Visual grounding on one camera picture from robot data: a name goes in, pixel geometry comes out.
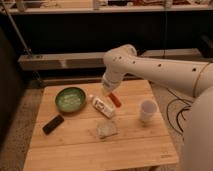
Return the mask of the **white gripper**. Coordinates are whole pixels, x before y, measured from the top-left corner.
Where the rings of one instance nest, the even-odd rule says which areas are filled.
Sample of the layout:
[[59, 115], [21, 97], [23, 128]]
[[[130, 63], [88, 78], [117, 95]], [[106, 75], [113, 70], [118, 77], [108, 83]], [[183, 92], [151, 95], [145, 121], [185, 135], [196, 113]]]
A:
[[106, 70], [102, 77], [102, 86], [106, 93], [111, 93], [123, 81], [124, 74]]

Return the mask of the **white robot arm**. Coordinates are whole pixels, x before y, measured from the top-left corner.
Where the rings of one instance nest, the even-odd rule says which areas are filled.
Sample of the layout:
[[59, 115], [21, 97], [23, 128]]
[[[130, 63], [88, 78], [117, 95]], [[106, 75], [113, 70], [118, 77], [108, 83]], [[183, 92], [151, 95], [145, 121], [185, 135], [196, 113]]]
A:
[[103, 63], [106, 92], [132, 74], [194, 97], [184, 131], [181, 171], [213, 171], [213, 62], [141, 58], [133, 45], [126, 44], [107, 51]]

